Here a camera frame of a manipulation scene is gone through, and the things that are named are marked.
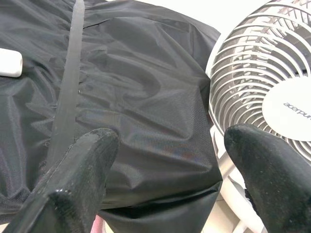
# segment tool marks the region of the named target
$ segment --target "white fan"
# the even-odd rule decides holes
[[[207,65],[211,132],[224,178],[221,194],[241,219],[235,232],[248,227],[260,233],[263,224],[238,195],[244,184],[225,152],[224,132],[253,124],[311,162],[310,63],[311,0],[269,1],[223,34],[213,49]]]

